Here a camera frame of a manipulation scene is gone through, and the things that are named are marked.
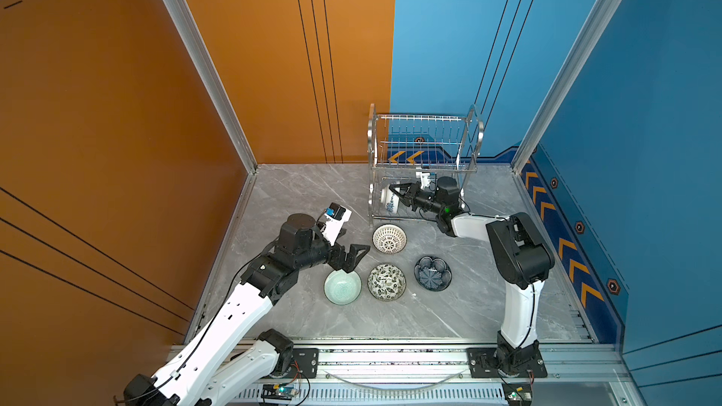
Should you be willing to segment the blue floral white bowl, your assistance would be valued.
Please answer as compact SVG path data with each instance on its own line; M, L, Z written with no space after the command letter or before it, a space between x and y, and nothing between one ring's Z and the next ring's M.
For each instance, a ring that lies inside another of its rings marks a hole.
M393 211L393 210L391 210L391 199L392 199L392 196L393 196L394 194L391 193L391 191L389 191L388 186L385 186L385 187L382 189L381 194L380 194L380 201L381 201L382 209L383 209L387 214L395 215L395 214L398 213L398 211Z

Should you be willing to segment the pale green ribbed bowl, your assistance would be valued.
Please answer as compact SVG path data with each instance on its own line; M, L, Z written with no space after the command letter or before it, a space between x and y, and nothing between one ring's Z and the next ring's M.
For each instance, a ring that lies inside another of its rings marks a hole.
M346 273L344 270L329 274L323 284L326 298L337 306L347 306L359 297L362 281L356 272Z

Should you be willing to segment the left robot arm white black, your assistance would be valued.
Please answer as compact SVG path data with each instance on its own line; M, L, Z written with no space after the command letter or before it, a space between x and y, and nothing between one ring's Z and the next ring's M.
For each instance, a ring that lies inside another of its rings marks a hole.
M293 342L276 330L259 335L235 359L229 355L246 333L299 280L306 268L327 264L351 274L370 252L367 244L338 243L350 210L331 204L318 218L292 214L278 237L244 265L240 280L212 319L152 376L128 383L120 405L227 405L256 381L288 374Z

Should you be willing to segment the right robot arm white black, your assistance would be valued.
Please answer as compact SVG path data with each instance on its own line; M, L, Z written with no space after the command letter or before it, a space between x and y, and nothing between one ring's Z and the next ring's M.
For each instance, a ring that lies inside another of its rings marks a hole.
M414 212L430 212L438 229L449 237L490 244L496 268L506 283L504 319L492 355L481 350L468 353L472 375L547 377L537 321L543 287L555 259L531 217L525 212L472 214L464 208L462 189L451 177L438 178L432 190L426 190L419 180L391 184L382 191L381 201L392 212L400 205Z

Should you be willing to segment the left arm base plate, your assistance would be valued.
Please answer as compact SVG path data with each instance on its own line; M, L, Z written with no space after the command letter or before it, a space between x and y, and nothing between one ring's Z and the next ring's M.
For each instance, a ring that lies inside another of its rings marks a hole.
M276 366L269 375L275 379L291 379L298 375L306 375L315 379L319 366L318 348L294 348L280 355Z

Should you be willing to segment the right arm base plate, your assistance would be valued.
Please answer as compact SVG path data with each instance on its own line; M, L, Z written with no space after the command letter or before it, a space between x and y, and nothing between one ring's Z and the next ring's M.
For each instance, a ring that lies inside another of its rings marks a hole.
M467 362L473 379L482 378L534 378L548 377L548 371L539 350L531 350L520 361L511 357L502 361L496 348L472 347L466 350Z

